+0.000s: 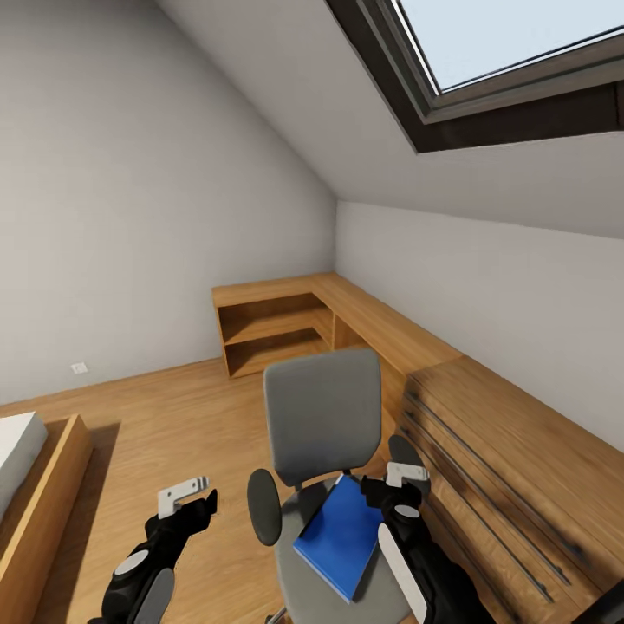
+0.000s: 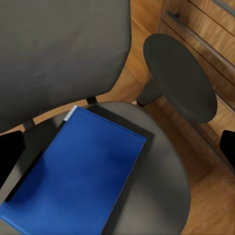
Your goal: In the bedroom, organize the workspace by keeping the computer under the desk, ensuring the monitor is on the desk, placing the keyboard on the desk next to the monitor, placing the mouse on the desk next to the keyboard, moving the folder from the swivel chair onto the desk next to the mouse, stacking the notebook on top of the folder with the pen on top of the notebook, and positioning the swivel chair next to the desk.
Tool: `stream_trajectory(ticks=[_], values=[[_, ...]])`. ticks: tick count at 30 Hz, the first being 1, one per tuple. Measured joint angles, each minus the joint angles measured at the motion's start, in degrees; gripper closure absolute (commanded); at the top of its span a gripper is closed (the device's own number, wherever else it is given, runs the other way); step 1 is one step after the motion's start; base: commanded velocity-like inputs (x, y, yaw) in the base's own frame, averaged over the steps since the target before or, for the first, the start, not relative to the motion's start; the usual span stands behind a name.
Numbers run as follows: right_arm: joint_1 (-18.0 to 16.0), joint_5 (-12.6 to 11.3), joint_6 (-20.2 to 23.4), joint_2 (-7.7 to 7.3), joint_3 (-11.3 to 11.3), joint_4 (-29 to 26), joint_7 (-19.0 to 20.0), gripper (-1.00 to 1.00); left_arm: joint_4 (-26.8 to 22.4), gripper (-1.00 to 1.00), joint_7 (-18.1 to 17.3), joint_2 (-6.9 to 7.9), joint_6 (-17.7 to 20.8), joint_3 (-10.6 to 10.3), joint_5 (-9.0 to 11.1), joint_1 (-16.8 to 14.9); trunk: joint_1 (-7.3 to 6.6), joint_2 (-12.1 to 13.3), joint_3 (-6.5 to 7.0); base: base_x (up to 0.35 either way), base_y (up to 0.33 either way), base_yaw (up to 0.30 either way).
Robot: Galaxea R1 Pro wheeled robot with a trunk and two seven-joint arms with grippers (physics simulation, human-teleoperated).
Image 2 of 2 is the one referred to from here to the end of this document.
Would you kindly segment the swivel chair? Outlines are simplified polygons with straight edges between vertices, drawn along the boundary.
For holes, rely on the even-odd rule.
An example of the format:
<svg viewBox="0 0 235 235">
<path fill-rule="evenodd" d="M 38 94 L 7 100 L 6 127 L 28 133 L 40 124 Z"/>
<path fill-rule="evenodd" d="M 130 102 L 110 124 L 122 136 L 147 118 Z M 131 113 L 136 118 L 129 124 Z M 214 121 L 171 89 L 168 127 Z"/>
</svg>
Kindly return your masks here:
<svg viewBox="0 0 235 235">
<path fill-rule="evenodd" d="M 176 38 L 156 33 L 143 54 L 153 80 L 132 103 L 110 92 L 132 43 L 130 0 L 0 0 L 0 134 L 23 125 L 25 149 L 0 189 L 0 206 L 70 111 L 82 108 L 146 138 L 101 235 L 180 235 L 191 208 L 187 171 L 168 135 L 143 107 L 162 95 L 185 119 L 217 112 L 212 84 Z M 22 235 L 0 219 L 0 235 Z"/>
</svg>

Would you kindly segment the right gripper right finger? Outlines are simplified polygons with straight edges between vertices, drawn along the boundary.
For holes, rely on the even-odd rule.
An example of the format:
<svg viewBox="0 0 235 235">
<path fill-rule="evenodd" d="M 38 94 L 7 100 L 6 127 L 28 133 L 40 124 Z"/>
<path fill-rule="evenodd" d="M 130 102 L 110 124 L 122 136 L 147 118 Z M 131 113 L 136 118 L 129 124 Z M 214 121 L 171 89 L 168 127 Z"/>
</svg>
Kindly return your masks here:
<svg viewBox="0 0 235 235">
<path fill-rule="evenodd" d="M 235 132 L 223 130 L 219 148 L 235 169 Z"/>
</svg>

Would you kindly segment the folder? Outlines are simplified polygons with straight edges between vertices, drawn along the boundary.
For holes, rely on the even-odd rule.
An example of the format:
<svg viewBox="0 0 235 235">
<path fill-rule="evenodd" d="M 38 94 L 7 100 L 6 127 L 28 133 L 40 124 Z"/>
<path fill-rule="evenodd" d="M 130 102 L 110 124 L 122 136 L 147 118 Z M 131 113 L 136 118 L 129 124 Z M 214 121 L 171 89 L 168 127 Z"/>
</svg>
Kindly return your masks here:
<svg viewBox="0 0 235 235">
<path fill-rule="evenodd" d="M 0 206 L 22 235 L 101 235 L 146 138 L 74 105 Z"/>
</svg>

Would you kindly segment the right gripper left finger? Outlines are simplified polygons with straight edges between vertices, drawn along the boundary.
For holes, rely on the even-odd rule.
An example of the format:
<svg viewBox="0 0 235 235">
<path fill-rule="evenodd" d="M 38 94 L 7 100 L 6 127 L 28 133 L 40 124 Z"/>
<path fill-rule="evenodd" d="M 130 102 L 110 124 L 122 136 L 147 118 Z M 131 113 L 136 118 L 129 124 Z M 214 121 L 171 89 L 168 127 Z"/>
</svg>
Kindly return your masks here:
<svg viewBox="0 0 235 235">
<path fill-rule="evenodd" d="M 25 149 L 21 130 L 0 136 L 0 189 Z"/>
</svg>

